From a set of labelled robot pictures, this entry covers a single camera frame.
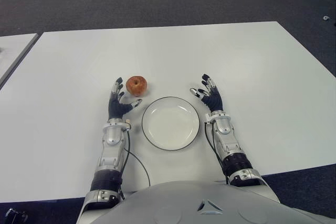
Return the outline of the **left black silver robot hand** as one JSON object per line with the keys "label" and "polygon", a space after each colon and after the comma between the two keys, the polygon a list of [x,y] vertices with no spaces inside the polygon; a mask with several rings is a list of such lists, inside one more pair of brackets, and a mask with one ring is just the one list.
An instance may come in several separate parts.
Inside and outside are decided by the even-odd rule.
{"label": "left black silver robot hand", "polygon": [[128,104],[121,103],[120,100],[124,95],[123,91],[120,92],[123,88],[122,82],[122,78],[119,77],[112,86],[108,103],[108,120],[122,119],[125,114],[138,107],[142,102],[142,99],[137,99]]}

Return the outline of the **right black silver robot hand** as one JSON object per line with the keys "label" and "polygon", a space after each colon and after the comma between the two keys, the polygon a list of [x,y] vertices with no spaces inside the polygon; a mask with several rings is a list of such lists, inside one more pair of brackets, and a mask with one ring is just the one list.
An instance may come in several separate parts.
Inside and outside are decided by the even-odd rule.
{"label": "right black silver robot hand", "polygon": [[211,113],[224,111],[222,97],[212,78],[207,74],[203,74],[202,84],[206,90],[190,88],[191,94],[200,99],[209,108]]}

